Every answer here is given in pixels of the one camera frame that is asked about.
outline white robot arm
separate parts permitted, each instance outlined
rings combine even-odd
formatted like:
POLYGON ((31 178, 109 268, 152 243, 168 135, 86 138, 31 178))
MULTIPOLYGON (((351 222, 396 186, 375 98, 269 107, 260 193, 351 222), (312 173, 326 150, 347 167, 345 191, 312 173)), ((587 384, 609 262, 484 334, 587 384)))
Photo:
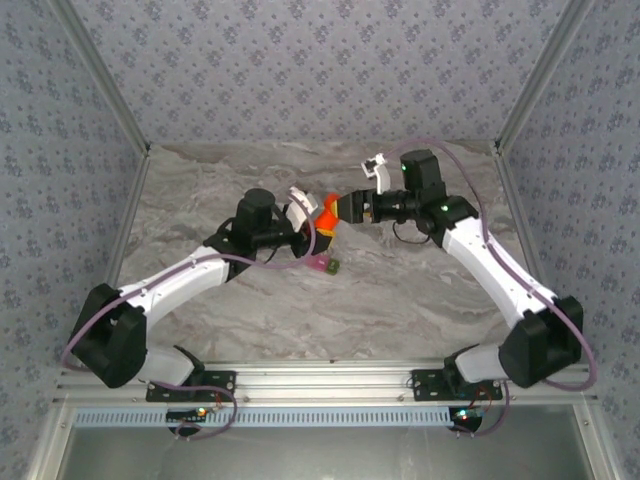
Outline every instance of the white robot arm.
POLYGON ((111 388, 134 379, 183 385, 197 359, 179 347, 147 342, 162 318, 204 290, 233 279, 250 264, 264 266, 255 262, 259 249, 288 245, 299 259, 294 263, 302 263, 301 257, 328 248, 331 238, 309 222, 318 202, 296 188, 289 195, 294 201, 281 210, 270 192, 249 190, 238 203, 236 215, 184 260, 117 290, 106 284, 92 289, 66 351, 111 388))
MULTIPOLYGON (((386 162, 376 156, 376 176, 386 162)), ((555 305, 578 330, 582 329, 582 307, 573 298, 559 299, 540 285, 489 235, 485 242, 482 221, 469 202, 449 196, 440 176, 438 159, 430 150, 417 150, 400 157, 404 190, 356 190, 337 201, 337 213, 348 223, 412 220, 418 230, 455 257, 487 291, 504 316, 511 332, 502 345, 476 345, 445 359, 444 376, 456 391, 483 380, 509 378, 529 387, 580 359, 581 345, 563 321, 539 298, 555 305), (520 278, 521 286, 498 264, 490 245, 520 278)))

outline purple cable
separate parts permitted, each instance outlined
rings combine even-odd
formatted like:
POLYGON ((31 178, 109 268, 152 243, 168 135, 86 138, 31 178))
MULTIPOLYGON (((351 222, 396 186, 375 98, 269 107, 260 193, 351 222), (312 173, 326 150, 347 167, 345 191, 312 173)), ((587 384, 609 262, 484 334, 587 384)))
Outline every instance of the purple cable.
MULTIPOLYGON (((309 243, 309 249, 307 250, 307 252, 300 258, 298 258, 297 260, 294 260, 293 262, 289 262, 289 263, 285 263, 285 264, 264 264, 262 262, 257 262, 255 260, 250 260, 248 258, 244 258, 244 257, 240 257, 238 255, 230 255, 230 254, 226 254, 226 253, 212 253, 211 255, 205 255, 202 258, 198 259, 198 263, 202 263, 202 262, 206 262, 209 260, 217 260, 217 259, 223 259, 223 260, 234 260, 237 262, 242 262, 242 263, 246 263, 248 265, 252 265, 254 267, 260 267, 260 268, 267 268, 269 270, 285 270, 287 268, 293 268, 293 267, 297 267, 299 265, 304 265, 305 262, 307 261, 307 259, 311 256, 311 252, 313 252, 313 249, 316 245, 316 229, 313 228, 313 219, 311 218, 311 212, 307 211, 307 208, 304 206, 304 204, 298 200, 297 198, 295 198, 293 195, 289 195, 289 198, 291 200, 293 200, 296 204, 298 204, 298 206, 302 209, 302 211, 304 212, 305 216, 307 217, 307 221, 309 222, 309 230, 311 232, 311 239, 310 239, 310 243, 309 243)), ((138 288, 136 290, 132 290, 131 292, 127 293, 126 295, 123 295, 120 298, 117 298, 116 300, 114 300, 113 302, 108 303, 107 305, 105 305, 104 307, 102 307, 100 310, 98 310, 98 312, 89 319, 89 321, 87 323, 85 323, 82 328, 80 328, 80 330, 78 330, 78 332, 73 336, 73 338, 69 341, 69 343, 67 344, 67 346, 64 348, 63 352, 62 352, 62 365, 66 368, 68 368, 69 370, 74 370, 76 372, 88 372, 89 370, 83 367, 76 367, 75 365, 72 365, 71 363, 69 363, 69 356, 71 355, 71 351, 75 348, 75 346, 77 345, 77 343, 80 341, 80 339, 82 337, 84 337, 87 332, 91 329, 91 327, 93 327, 105 314, 107 314, 108 312, 110 312, 111 310, 113 310, 114 308, 116 308, 118 305, 130 300, 131 298, 139 295, 140 293, 142 293, 143 289, 146 290, 151 290, 152 288, 157 287, 158 285, 160 285, 162 282, 167 281, 168 279, 172 278, 173 276, 183 272, 184 270, 187 270, 189 268, 193 267, 193 263, 184 263, 182 265, 179 265, 171 270, 169 270, 168 272, 166 272, 164 275, 161 275, 160 277, 156 278, 153 282, 150 282, 149 284, 145 285, 144 287, 138 288)))
POLYGON ((227 420, 227 423, 225 423, 223 426, 221 426, 220 428, 218 428, 217 430, 214 430, 213 432, 210 433, 205 433, 203 435, 200 436, 193 436, 193 437, 182 437, 179 435, 180 430, 184 427, 192 427, 192 428, 196 428, 198 430, 201 430, 202 427, 196 423, 192 423, 192 422, 182 422, 180 425, 178 425, 178 427, 176 427, 176 431, 175 434, 178 436, 178 438, 186 440, 186 441, 198 441, 198 440, 205 440, 207 438, 213 438, 213 437, 217 437, 218 435, 220 435, 221 433, 226 432, 227 430, 229 430, 231 428, 231 425, 233 425, 233 423, 236 421, 236 416, 238 414, 238 401, 236 400, 236 397, 233 396, 233 393, 231 393, 229 390, 226 390, 224 388, 220 388, 220 387, 214 387, 213 385, 201 385, 201 386, 197 386, 197 387, 182 387, 182 386, 176 386, 176 385, 171 385, 170 383, 164 383, 164 382, 153 382, 156 385, 158 385, 159 387, 162 388, 166 388, 169 390, 177 390, 180 392, 201 392, 201 391, 212 391, 212 392, 216 392, 216 393, 221 393, 222 395, 224 395, 225 397, 227 397, 229 400, 231 400, 233 402, 233 413, 231 414, 231 417, 229 418, 229 420, 227 420))
POLYGON ((469 188, 473 192, 473 196, 476 198, 476 201, 478 202, 478 206, 480 207, 480 222, 482 224, 482 237, 487 246, 487 250, 489 251, 489 253, 491 253, 491 256, 495 259, 496 262, 498 262, 498 264, 502 267, 502 269, 505 272, 507 272, 509 276, 513 278, 522 288, 530 292, 537 300, 539 300, 543 305, 549 308, 549 310, 551 310, 554 314, 556 314, 558 318, 560 318, 560 320, 562 320, 562 322, 571 331, 571 333, 575 335, 575 337, 578 339, 578 342, 580 343, 580 346, 584 349, 584 352, 587 355, 587 361, 589 363, 589 378, 587 378, 587 380, 584 383, 580 385, 565 385, 565 384, 553 382, 551 380, 544 380, 544 382, 547 383, 548 385, 551 385, 552 387, 558 388, 560 390, 565 390, 568 392, 581 392, 583 390, 586 390, 592 387, 596 383, 596 380, 598 379, 598 367, 596 365, 595 357, 593 356, 593 351, 591 350, 591 347, 587 343, 587 340, 584 338, 580 330, 578 330, 578 328, 573 324, 571 319, 569 319, 569 317, 567 317, 567 315, 562 310, 556 307, 553 304, 553 302, 550 302, 549 300, 544 298, 537 290, 533 289, 533 286, 530 285, 520 275, 518 275, 518 273, 514 271, 502 259, 500 254, 495 250, 495 248, 491 244, 490 237, 489 237, 489 220, 487 217, 487 211, 486 211, 485 205, 482 199, 480 198, 480 194, 476 190, 473 184, 473 181, 471 180, 471 178, 469 177, 469 174, 464 168, 464 165, 462 165, 462 162, 460 161, 460 159, 458 159, 458 157, 451 150, 449 150, 449 148, 447 148, 447 146, 443 142, 437 139, 428 138, 428 137, 414 138, 414 139, 406 140, 404 142, 400 142, 398 145, 396 145, 391 150, 389 150, 385 154, 385 156, 390 156, 396 153, 398 150, 404 149, 407 146, 414 145, 416 143, 426 143, 427 145, 432 145, 434 147, 437 147, 440 150, 442 150, 444 153, 446 153, 451 158, 451 160, 453 160, 453 162, 456 164, 456 166, 460 170, 460 173, 464 177, 465 181, 467 182, 467 185, 469 185, 469 188))

